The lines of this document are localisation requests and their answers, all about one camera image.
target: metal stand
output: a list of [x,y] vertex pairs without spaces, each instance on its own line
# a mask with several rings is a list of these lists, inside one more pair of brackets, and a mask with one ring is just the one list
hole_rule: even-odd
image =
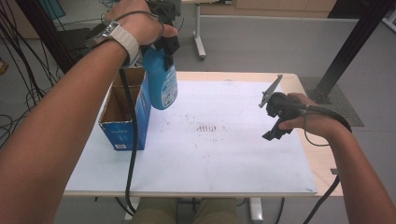
[[262,199],[249,198],[248,204],[250,208],[250,220],[253,224],[263,224],[264,217],[262,215]]
[[364,43],[382,21],[392,3],[393,0],[373,1],[370,8],[367,9],[352,30],[337,56],[335,56],[334,61],[332,61],[317,87],[307,92],[311,99],[317,103],[326,102],[332,87],[347,70],[347,67],[361,50],[361,47],[363,47]]
[[393,32],[396,32],[396,25],[394,24],[395,21],[396,21],[396,4],[395,4],[395,10],[389,16],[389,18],[382,19],[382,22],[384,22],[391,30],[393,30]]
[[198,49],[199,56],[204,59],[206,57],[204,45],[202,44],[201,34],[200,34],[200,27],[201,27],[201,7],[199,3],[195,4],[195,31],[193,32],[195,45]]

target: bottle label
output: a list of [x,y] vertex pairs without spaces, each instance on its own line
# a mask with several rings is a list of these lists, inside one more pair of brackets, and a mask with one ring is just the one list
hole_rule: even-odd
[[163,83],[163,107],[171,105],[177,97],[177,77],[176,69],[172,66],[166,75],[165,82]]

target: leg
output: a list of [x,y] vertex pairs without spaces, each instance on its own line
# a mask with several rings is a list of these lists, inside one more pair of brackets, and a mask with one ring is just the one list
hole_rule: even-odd
[[236,199],[202,199],[194,224],[236,224]]
[[177,199],[142,198],[131,224],[176,224]]
[[195,40],[195,45],[197,46],[198,49],[198,54],[201,57],[201,59],[204,59],[206,57],[205,49],[204,49],[204,44],[202,43],[201,40],[201,7],[199,3],[195,4],[195,31],[193,32],[194,34],[194,40]]

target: watch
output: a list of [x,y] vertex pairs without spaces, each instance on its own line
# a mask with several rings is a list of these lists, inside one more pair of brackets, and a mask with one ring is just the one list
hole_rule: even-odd
[[139,44],[133,35],[126,31],[116,21],[105,21],[100,23],[86,36],[85,45],[93,49],[107,40],[116,40],[128,52],[128,58],[122,68],[133,67],[139,58]]

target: pants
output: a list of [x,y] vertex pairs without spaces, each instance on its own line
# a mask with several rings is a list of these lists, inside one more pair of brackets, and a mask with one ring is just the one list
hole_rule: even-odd
[[[202,199],[193,224],[236,224],[236,199]],[[176,224],[177,199],[142,198],[131,224]]]

